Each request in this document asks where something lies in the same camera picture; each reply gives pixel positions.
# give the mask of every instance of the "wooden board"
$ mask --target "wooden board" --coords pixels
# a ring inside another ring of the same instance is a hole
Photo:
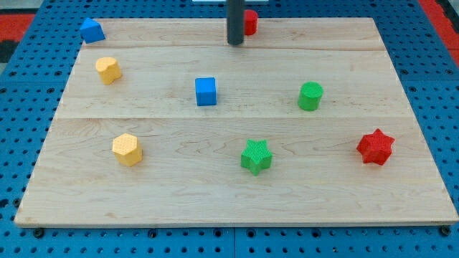
[[[84,44],[15,221],[24,227],[391,226],[458,215],[372,19],[261,19],[241,47],[223,19],[105,19]],[[123,77],[102,85],[99,57]],[[194,79],[216,76],[218,105],[197,107]],[[320,82],[315,112],[300,86]],[[385,166],[356,146],[396,138]],[[137,135],[127,168],[112,139]],[[271,168],[240,167],[248,138]]]

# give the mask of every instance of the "blue block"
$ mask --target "blue block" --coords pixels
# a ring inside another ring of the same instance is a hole
[[[80,27],[80,33],[86,44],[105,39],[102,27],[98,22],[91,18],[86,18],[86,20],[83,22]]]
[[[215,78],[196,78],[194,84],[196,86],[196,102],[198,106],[217,104]]]

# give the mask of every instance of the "black pole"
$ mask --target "black pole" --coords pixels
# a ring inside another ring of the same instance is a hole
[[[244,42],[244,0],[227,0],[228,44]]]

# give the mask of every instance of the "hexagonal block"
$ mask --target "hexagonal block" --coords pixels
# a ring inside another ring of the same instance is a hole
[[[142,146],[134,135],[124,133],[113,140],[112,151],[119,163],[134,166],[142,161]]]

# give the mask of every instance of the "yellow hexagonal prism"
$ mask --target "yellow hexagonal prism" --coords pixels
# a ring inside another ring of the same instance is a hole
[[[124,133],[113,140],[112,151],[119,163],[134,166],[142,161],[142,146],[134,135]]]
[[[109,85],[122,75],[118,61],[113,57],[99,58],[95,63],[95,69],[98,71],[100,79],[105,85]]]

